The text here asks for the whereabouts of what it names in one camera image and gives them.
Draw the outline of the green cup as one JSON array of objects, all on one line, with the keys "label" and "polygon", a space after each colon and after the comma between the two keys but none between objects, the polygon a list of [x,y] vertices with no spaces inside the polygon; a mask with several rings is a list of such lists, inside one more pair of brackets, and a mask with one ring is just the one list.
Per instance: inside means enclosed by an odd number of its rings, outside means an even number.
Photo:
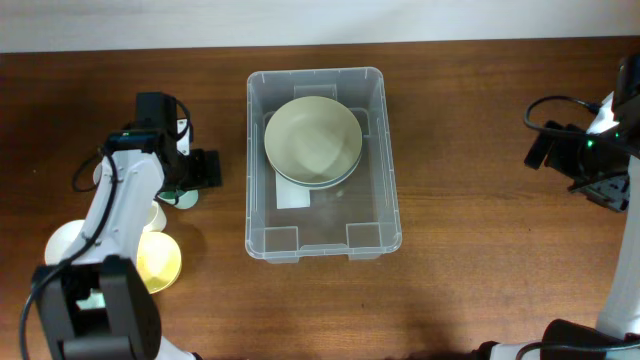
[{"label": "green cup", "polygon": [[176,209],[186,210],[196,205],[199,200],[199,192],[197,190],[167,191],[159,193],[157,198]]}]

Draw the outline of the white bowl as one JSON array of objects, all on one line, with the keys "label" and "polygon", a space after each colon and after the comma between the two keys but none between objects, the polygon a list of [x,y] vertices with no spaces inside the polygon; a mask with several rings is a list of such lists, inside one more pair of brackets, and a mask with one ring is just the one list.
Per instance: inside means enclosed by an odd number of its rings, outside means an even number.
[{"label": "white bowl", "polygon": [[44,252],[46,265],[55,265],[62,260],[64,252],[79,235],[83,225],[84,220],[73,220],[59,227],[50,236]]}]

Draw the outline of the grey cup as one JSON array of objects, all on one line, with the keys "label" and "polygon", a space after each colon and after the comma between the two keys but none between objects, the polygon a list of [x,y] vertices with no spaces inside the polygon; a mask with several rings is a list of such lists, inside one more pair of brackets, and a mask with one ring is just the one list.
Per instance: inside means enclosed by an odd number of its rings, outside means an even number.
[{"label": "grey cup", "polygon": [[92,174],[92,179],[95,185],[98,185],[100,183],[101,177],[102,177],[102,164],[99,163],[96,165]]}]

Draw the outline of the blue bowl plate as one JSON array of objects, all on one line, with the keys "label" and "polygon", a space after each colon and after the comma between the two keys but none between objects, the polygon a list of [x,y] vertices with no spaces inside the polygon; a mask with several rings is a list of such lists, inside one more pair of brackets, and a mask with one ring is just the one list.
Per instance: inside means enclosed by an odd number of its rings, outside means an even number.
[{"label": "blue bowl plate", "polygon": [[355,161],[355,163],[342,175],[340,175],[339,177],[332,179],[330,181],[326,181],[326,182],[321,182],[321,183],[305,183],[305,182],[300,182],[297,180],[293,180],[287,176],[285,176],[282,172],[280,172],[278,169],[276,169],[270,162],[270,166],[273,169],[273,171],[275,172],[275,174],[279,175],[280,177],[282,177],[285,181],[288,181],[289,183],[292,183],[296,186],[302,187],[302,188],[306,188],[306,189],[310,189],[310,190],[324,190],[324,189],[328,189],[331,187],[334,187],[340,183],[342,183],[343,181],[345,181],[348,177],[350,177],[355,170],[357,169],[357,167],[360,164],[360,161],[362,159],[363,156],[363,151],[360,152],[360,154],[358,155],[357,160]]}]

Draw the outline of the yellow bowl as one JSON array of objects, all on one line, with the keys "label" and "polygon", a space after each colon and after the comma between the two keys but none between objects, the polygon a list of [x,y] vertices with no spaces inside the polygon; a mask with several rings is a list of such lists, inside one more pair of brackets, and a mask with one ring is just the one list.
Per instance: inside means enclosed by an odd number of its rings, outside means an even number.
[{"label": "yellow bowl", "polygon": [[137,271],[150,294],[173,285],[182,269],[177,242],[163,232],[144,232],[137,252]]}]

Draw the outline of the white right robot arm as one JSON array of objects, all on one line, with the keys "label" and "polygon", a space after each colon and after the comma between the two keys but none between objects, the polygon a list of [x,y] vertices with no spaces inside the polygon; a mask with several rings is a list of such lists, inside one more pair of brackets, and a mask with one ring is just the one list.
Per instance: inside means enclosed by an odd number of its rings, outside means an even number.
[{"label": "white right robot arm", "polygon": [[588,129],[547,122],[527,166],[549,166],[573,179],[572,191],[623,212],[626,224],[611,290],[594,327],[552,321],[539,340],[485,342],[474,359],[636,359],[639,356],[639,90],[619,88],[601,103]]}]

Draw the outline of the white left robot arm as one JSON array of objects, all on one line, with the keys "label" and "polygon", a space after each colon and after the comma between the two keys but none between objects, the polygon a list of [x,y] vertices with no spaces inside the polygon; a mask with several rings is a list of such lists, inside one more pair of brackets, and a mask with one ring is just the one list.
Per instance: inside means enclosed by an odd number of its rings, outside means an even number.
[{"label": "white left robot arm", "polygon": [[82,229],[57,265],[40,266],[37,306],[54,359],[195,359],[162,334],[159,310],[136,269],[143,228],[168,176],[184,169],[165,130],[111,134]]}]

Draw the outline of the cream cup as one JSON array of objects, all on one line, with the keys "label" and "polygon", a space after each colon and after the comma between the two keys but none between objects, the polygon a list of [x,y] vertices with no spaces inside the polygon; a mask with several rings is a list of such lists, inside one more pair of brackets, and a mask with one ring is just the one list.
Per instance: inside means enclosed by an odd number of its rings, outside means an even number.
[{"label": "cream cup", "polygon": [[161,232],[167,225],[167,218],[160,204],[156,201],[151,203],[146,224],[143,227],[144,232]]}]

